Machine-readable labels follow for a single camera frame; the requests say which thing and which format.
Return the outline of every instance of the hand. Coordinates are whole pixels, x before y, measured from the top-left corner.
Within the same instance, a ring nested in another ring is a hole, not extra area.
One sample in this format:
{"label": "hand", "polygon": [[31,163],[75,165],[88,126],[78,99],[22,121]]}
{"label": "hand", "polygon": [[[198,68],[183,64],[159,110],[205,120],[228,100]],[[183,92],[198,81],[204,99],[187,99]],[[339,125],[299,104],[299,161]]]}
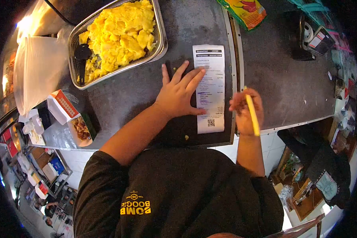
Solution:
{"label": "hand", "polygon": [[252,98],[259,122],[259,128],[261,128],[264,118],[262,99],[260,98],[259,93],[254,89],[247,88],[241,93],[235,93],[233,99],[230,100],[229,111],[236,111],[236,123],[241,135],[254,135],[251,115],[246,102],[246,94],[249,94]]}
{"label": "hand", "polygon": [[195,92],[198,84],[205,75],[205,69],[194,69],[187,73],[182,79],[182,74],[188,67],[189,61],[185,61],[169,79],[167,67],[162,64],[162,88],[154,103],[164,112],[168,119],[184,115],[202,115],[206,114],[204,109],[192,107],[190,98]]}

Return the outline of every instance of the black ladle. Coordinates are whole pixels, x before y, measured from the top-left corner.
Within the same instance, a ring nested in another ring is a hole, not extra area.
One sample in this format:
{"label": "black ladle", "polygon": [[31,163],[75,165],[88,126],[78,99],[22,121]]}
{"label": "black ladle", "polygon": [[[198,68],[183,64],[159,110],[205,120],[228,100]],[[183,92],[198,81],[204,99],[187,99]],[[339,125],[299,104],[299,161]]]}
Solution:
{"label": "black ladle", "polygon": [[78,65],[80,66],[80,86],[84,85],[86,61],[90,56],[91,50],[88,44],[81,44],[74,51],[74,57],[79,61]]}

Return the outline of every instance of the black t-shirt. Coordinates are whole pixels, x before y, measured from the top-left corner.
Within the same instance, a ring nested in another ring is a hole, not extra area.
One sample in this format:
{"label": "black t-shirt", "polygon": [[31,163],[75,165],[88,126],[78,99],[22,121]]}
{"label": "black t-shirt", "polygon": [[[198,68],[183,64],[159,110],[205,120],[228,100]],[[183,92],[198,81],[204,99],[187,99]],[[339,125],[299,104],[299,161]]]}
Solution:
{"label": "black t-shirt", "polygon": [[45,216],[52,218],[54,214],[54,206],[50,206],[49,208],[45,208]]}
{"label": "black t-shirt", "polygon": [[267,178],[251,178],[212,149],[142,152],[125,168],[97,151],[74,206],[75,237],[264,237],[283,208]]}

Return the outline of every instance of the fried food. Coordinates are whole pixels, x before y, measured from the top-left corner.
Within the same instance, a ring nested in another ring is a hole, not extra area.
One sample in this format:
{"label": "fried food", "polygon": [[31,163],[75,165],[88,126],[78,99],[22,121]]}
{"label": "fried food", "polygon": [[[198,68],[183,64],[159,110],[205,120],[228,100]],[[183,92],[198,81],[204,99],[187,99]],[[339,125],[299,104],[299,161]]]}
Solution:
{"label": "fried food", "polygon": [[89,129],[87,128],[86,123],[82,117],[78,117],[72,120],[71,123],[77,132],[78,138],[81,140],[91,139]]}
{"label": "fried food", "polygon": [[148,0],[104,9],[87,31],[79,35],[93,55],[86,61],[85,83],[140,59],[155,47],[155,14]]}

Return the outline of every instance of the metal tray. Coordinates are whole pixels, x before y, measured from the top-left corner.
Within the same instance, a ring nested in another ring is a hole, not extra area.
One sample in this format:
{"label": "metal tray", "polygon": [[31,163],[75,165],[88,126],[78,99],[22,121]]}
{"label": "metal tray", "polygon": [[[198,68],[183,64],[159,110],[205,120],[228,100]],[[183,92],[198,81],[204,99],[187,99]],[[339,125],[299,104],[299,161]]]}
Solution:
{"label": "metal tray", "polygon": [[74,58],[74,50],[76,47],[79,45],[79,34],[87,31],[87,26],[92,24],[95,20],[96,17],[99,16],[99,14],[102,12],[103,9],[106,8],[115,8],[123,3],[126,2],[136,2],[137,0],[115,0],[106,6],[100,8],[90,16],[88,16],[85,20],[83,20],[81,23],[79,23],[73,31],[70,33],[69,40],[68,40],[68,53],[69,53],[69,68],[70,68],[70,75],[71,75],[71,80],[73,81],[73,84],[80,90],[85,90],[86,88],[89,88],[90,86],[99,83],[105,79],[108,79],[109,77],[112,77],[116,74],[119,74],[121,72],[124,72],[126,70],[132,69],[134,67],[137,67],[139,65],[145,64],[147,62],[152,62],[155,60],[160,59],[162,56],[165,55],[168,49],[168,42],[167,42],[167,36],[165,33],[165,28],[164,24],[162,22],[162,17],[161,17],[161,12],[160,12],[160,6],[158,0],[150,0],[152,6],[153,6],[153,11],[155,13],[155,20],[156,24],[154,26],[154,31],[152,32],[153,36],[155,37],[154,43],[156,43],[155,48],[152,50],[152,52],[148,52],[145,56],[138,60],[131,61],[130,64],[124,66],[124,67],[119,67],[116,69],[114,72],[106,74],[98,79],[95,79],[91,81],[90,83],[85,83],[85,85],[80,86],[77,82],[77,78],[79,75],[79,66],[77,63],[77,60]]}

